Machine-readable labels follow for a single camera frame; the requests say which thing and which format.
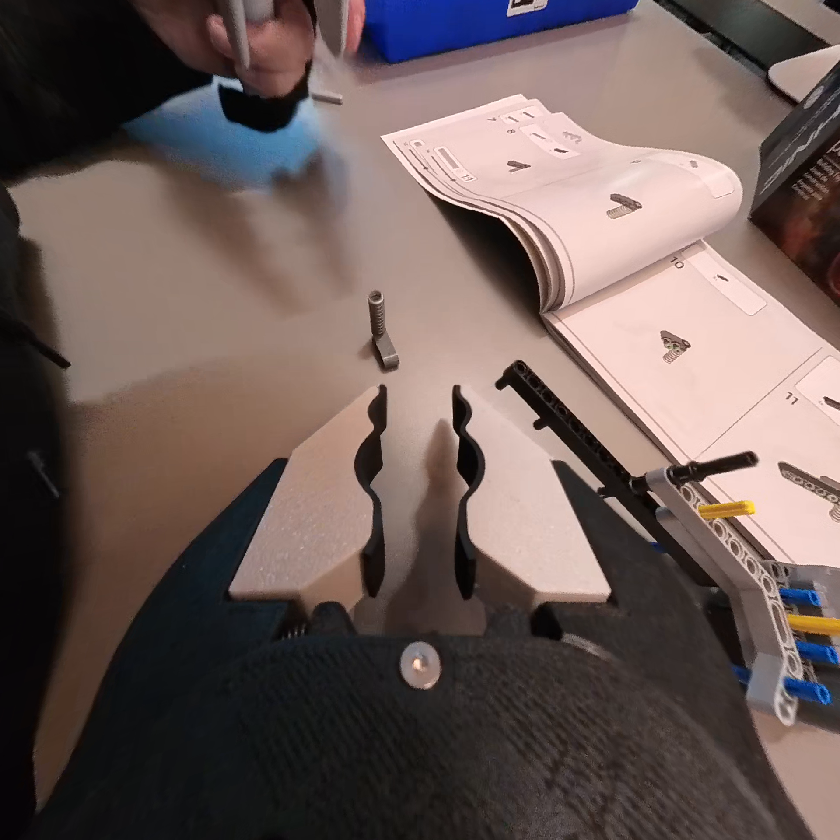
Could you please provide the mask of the person's black hoodie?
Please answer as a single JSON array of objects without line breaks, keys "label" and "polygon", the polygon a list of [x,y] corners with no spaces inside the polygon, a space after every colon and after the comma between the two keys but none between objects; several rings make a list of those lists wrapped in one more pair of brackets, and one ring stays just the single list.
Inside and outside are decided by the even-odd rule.
[{"label": "person's black hoodie", "polygon": [[46,363],[70,364],[25,318],[24,240],[1,192],[1,838],[36,809],[35,739],[62,601],[64,459]]}]

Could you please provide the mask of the grey spring toy piece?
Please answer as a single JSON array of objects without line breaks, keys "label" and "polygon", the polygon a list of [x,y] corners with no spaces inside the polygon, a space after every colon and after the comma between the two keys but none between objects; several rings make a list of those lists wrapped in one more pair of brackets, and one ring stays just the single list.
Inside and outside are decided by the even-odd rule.
[{"label": "grey spring toy piece", "polygon": [[385,325],[384,296],[379,290],[372,290],[367,297],[371,322],[371,341],[375,354],[384,371],[398,369],[400,360]]}]

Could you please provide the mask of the person's left hand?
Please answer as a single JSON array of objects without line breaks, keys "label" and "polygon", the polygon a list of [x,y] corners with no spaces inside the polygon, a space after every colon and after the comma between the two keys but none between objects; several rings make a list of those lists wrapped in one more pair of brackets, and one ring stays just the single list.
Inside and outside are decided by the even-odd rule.
[{"label": "person's left hand", "polygon": [[308,72],[316,29],[305,3],[275,2],[274,19],[248,25],[248,67],[235,60],[223,18],[209,1],[136,1],[134,7],[188,67],[237,77],[263,98],[281,98]]}]

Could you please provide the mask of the white stand base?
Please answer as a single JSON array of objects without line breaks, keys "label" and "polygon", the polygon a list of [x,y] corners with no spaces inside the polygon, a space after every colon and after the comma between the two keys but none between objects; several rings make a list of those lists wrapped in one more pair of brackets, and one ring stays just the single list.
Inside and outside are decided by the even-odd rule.
[{"label": "white stand base", "polygon": [[801,102],[839,61],[839,45],[779,61],[767,71],[771,87],[792,102]]}]

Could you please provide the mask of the white instruction booklet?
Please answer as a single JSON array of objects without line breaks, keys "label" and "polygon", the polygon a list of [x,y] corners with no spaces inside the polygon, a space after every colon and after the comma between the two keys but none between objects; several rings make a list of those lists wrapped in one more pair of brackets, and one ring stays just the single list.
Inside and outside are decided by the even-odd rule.
[{"label": "white instruction booklet", "polygon": [[730,168],[520,94],[381,139],[428,193],[510,229],[547,330],[672,463],[758,456],[701,486],[754,503],[742,529],[771,560],[838,568],[838,348],[706,242],[742,202]]}]

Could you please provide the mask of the light blue plastic sheet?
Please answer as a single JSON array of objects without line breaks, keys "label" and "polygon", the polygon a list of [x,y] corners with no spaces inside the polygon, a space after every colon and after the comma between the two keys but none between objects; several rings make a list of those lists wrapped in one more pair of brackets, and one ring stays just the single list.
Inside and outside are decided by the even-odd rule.
[{"label": "light blue plastic sheet", "polygon": [[215,79],[126,122],[123,129],[167,163],[230,192],[267,195],[316,177],[333,191],[346,191],[349,167],[319,108],[330,100],[321,100],[319,92],[306,97],[285,128],[263,133],[224,115],[222,94],[241,93],[239,86]]}]

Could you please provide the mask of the person's left forearm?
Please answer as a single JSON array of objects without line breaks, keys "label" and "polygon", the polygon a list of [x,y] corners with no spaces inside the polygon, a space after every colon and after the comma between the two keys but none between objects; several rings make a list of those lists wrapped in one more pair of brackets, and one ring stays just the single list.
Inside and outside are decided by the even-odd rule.
[{"label": "person's left forearm", "polygon": [[3,179],[212,79],[182,62],[131,2],[2,2],[1,41]]}]

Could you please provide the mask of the blue plastic bin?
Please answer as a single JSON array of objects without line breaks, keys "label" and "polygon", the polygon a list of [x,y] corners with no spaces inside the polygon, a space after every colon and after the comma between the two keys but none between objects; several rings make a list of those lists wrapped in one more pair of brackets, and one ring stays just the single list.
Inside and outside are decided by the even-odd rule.
[{"label": "blue plastic bin", "polygon": [[395,64],[626,14],[637,1],[367,1],[365,33]]}]

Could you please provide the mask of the dark toy set box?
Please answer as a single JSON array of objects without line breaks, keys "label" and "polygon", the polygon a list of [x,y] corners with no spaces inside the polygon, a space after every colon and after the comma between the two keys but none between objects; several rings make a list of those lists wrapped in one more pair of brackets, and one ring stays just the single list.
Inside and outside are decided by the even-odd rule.
[{"label": "dark toy set box", "polygon": [[749,219],[839,304],[837,66],[761,143]]}]

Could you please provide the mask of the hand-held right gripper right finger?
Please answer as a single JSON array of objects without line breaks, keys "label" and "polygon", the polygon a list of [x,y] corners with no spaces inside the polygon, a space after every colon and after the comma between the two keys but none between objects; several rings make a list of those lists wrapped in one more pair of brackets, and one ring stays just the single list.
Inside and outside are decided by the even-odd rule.
[{"label": "hand-held right gripper right finger", "polygon": [[465,601],[534,611],[606,603],[611,587],[549,454],[473,389],[455,385],[455,579]]}]

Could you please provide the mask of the grey black toy brick assembly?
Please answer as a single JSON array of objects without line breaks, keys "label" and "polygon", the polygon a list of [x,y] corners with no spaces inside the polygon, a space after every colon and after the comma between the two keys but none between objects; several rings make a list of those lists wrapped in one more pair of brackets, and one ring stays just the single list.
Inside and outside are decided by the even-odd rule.
[{"label": "grey black toy brick assembly", "polygon": [[726,596],[742,661],[733,670],[751,708],[791,726],[804,705],[809,722],[837,732],[833,572],[794,571],[772,559],[737,523],[747,513],[701,513],[713,507],[704,480],[755,470],[759,457],[745,451],[633,476],[523,361],[512,362],[496,383],[507,387],[535,412],[535,428],[549,428],[602,483],[602,497],[616,499],[693,580]]}]

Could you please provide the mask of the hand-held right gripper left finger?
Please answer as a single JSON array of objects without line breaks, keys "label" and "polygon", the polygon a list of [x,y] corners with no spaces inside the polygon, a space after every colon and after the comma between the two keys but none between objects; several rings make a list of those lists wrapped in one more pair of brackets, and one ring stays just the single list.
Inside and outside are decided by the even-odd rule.
[{"label": "hand-held right gripper left finger", "polygon": [[229,586],[240,602],[354,608],[385,577],[382,503],[384,385],[363,392],[297,446]]}]

